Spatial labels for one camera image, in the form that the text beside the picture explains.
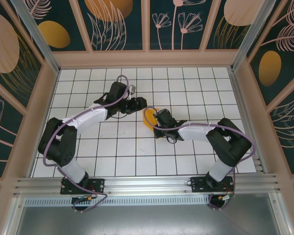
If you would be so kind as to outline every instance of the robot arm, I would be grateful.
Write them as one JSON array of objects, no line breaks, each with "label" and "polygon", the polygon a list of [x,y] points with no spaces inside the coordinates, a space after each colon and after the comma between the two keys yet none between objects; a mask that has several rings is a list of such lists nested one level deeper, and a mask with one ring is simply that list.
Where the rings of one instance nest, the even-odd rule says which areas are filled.
[{"label": "robot arm", "polygon": [[[59,138],[52,141],[52,144],[47,152],[47,158],[56,163],[68,177],[83,188],[87,188],[88,186],[88,174],[79,166],[74,158],[77,135],[80,135],[93,125],[107,120],[117,112],[131,114],[138,110],[142,110],[147,106],[147,102],[144,98],[131,98],[131,95],[135,92],[135,87],[130,86],[128,97],[126,99],[123,99],[117,104],[107,108],[94,109],[95,107],[118,100],[124,94],[125,89],[125,84],[121,82],[114,82],[108,93],[105,93],[100,99],[94,101],[93,105],[87,108],[87,110],[91,109],[91,111],[79,116],[61,129],[58,133]],[[72,117],[57,119],[53,117],[47,122],[45,131],[38,146],[38,151],[40,153],[44,153],[47,143],[50,141],[55,130],[71,118]]]},{"label": "robot arm", "polygon": [[[160,110],[154,114],[154,117],[158,122],[157,127],[160,128],[173,128],[181,126],[182,124],[185,126],[188,123],[185,120],[177,122],[166,109]],[[223,118],[219,121],[218,125],[240,131],[239,128],[227,118]],[[210,189],[216,189],[226,175],[239,163],[244,154],[251,148],[251,142],[240,134],[209,125],[189,125],[171,131],[154,129],[154,134],[156,138],[167,137],[174,141],[195,140],[209,142],[219,157],[206,175],[205,184]]]}]

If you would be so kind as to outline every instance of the enclosure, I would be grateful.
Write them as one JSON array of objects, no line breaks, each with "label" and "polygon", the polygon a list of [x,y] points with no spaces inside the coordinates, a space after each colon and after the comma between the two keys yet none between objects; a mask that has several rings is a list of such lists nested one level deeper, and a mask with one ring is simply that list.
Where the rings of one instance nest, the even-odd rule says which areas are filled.
[{"label": "enclosure", "polygon": [[[228,118],[255,142],[228,208],[187,183],[211,144],[156,139],[139,110],[77,135],[108,196],[74,213],[38,144],[120,75],[178,121]],[[0,235],[46,233],[294,235],[294,0],[0,0]]]}]

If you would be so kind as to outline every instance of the mounting plate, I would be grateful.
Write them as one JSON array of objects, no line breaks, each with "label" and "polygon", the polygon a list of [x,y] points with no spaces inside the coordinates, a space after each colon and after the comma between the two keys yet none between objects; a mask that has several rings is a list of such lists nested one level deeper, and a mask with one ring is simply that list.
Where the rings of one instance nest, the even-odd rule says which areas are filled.
[{"label": "mounting plate", "polygon": [[208,186],[204,185],[203,182],[205,181],[205,179],[205,176],[192,177],[190,185],[192,187],[192,192],[226,192],[225,185],[231,191],[233,191],[234,189],[233,178],[231,176],[226,176],[216,189],[211,189]]},{"label": "mounting plate", "polygon": [[[104,179],[89,179],[88,180],[88,187],[89,190],[94,190],[95,192],[103,192],[104,189]],[[61,190],[60,194],[62,195],[75,195],[75,194],[89,194],[88,192],[85,192],[74,185],[68,180],[63,178],[61,181]]]}]

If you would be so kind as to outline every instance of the vent grille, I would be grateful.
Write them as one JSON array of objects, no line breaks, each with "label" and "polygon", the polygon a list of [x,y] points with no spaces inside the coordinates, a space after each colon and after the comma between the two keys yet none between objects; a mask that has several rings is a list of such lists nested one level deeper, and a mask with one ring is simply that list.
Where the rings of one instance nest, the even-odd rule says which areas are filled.
[{"label": "vent grille", "polygon": [[[76,206],[94,205],[99,199],[77,204]],[[70,207],[72,198],[27,198],[25,207]],[[208,204],[207,195],[187,196],[140,196],[113,197],[109,196],[101,206],[156,206],[156,205],[196,205]]]}]

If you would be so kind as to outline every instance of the white grid floor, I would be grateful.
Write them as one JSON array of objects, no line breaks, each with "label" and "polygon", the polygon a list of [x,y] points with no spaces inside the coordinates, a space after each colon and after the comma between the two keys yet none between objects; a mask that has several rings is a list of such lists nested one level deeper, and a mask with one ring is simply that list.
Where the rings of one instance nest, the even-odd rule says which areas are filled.
[{"label": "white grid floor", "polygon": [[[244,131],[226,68],[61,70],[48,120],[74,116],[89,107],[120,74],[136,86],[137,97],[168,109],[176,120],[216,123],[227,117]],[[77,162],[96,177],[206,174],[215,163],[210,144],[156,140],[142,121],[139,111],[93,126],[78,137]],[[252,158],[239,164],[236,172],[256,172]],[[39,154],[32,176],[62,175],[54,167],[45,167]]]}]

